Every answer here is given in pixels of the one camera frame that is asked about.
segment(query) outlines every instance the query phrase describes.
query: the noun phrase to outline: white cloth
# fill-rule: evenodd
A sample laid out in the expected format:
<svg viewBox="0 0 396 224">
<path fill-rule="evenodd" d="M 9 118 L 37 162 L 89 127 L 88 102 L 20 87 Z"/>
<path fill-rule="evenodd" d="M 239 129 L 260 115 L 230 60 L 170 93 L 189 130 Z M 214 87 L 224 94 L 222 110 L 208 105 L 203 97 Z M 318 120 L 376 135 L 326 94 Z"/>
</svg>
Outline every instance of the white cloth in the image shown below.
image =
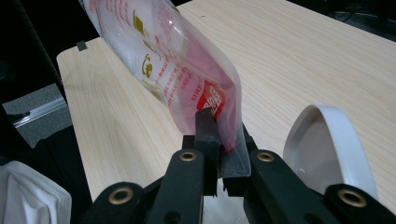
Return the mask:
<svg viewBox="0 0 396 224">
<path fill-rule="evenodd" d="M 29 166 L 0 166 L 0 223 L 68 224 L 71 205 L 66 190 Z"/>
</svg>

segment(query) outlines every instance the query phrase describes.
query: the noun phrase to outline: black mechanical clamp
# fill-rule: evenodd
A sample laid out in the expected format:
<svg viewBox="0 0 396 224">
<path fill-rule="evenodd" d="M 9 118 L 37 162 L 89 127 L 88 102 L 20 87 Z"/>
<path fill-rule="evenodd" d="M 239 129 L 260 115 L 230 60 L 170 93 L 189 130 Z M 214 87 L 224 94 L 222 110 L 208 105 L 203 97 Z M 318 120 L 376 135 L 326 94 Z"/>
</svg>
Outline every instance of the black mechanical clamp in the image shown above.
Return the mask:
<svg viewBox="0 0 396 224">
<path fill-rule="evenodd" d="M 142 189 L 121 182 L 105 189 L 81 223 L 202 223 L 204 196 L 217 195 L 221 143 L 210 108 L 196 113 L 165 175 Z M 274 152 L 258 150 L 245 131 L 251 176 L 224 178 L 230 197 L 243 197 L 249 223 L 396 223 L 385 206 L 355 187 L 308 188 Z"/>
</svg>

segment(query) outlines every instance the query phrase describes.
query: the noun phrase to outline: transparent plastic pouch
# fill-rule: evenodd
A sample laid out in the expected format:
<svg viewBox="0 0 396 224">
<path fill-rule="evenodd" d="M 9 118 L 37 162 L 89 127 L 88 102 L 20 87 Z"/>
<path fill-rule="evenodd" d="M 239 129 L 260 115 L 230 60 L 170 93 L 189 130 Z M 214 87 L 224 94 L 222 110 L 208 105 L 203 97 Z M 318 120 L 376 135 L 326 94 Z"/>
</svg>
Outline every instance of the transparent plastic pouch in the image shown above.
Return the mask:
<svg viewBox="0 0 396 224">
<path fill-rule="evenodd" d="M 183 134 L 211 107 L 224 145 L 222 176 L 250 175 L 239 76 L 227 57 L 164 0 L 84 0 L 93 25 L 129 71 L 167 105 Z"/>
</svg>

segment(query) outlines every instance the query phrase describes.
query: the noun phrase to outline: printed label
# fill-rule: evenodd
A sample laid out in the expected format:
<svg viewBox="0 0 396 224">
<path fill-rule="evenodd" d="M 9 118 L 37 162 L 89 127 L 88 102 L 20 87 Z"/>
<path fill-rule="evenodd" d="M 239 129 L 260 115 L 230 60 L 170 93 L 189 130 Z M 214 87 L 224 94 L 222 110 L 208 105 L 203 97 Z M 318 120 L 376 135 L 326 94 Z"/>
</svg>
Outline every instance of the printed label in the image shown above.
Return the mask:
<svg viewBox="0 0 396 224">
<path fill-rule="evenodd" d="M 198 101 L 197 109 L 200 110 L 206 107 L 211 107 L 213 116 L 216 120 L 221 114 L 224 103 L 224 92 L 212 83 L 205 81 L 204 92 Z"/>
</svg>

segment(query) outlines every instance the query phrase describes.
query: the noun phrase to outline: light wood grain surface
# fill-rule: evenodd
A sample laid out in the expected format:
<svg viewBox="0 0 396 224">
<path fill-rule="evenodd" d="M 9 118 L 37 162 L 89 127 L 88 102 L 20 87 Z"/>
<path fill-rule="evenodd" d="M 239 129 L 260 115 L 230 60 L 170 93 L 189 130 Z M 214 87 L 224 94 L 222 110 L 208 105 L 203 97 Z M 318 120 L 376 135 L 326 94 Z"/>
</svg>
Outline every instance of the light wood grain surface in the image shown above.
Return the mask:
<svg viewBox="0 0 396 224">
<path fill-rule="evenodd" d="M 361 138 L 379 201 L 396 212 L 395 43 L 285 1 L 193 0 L 178 9 L 238 70 L 243 121 L 260 148 L 281 155 L 306 106 L 338 106 Z M 182 136 L 106 43 L 67 50 L 58 62 L 92 197 L 163 175 Z"/>
</svg>

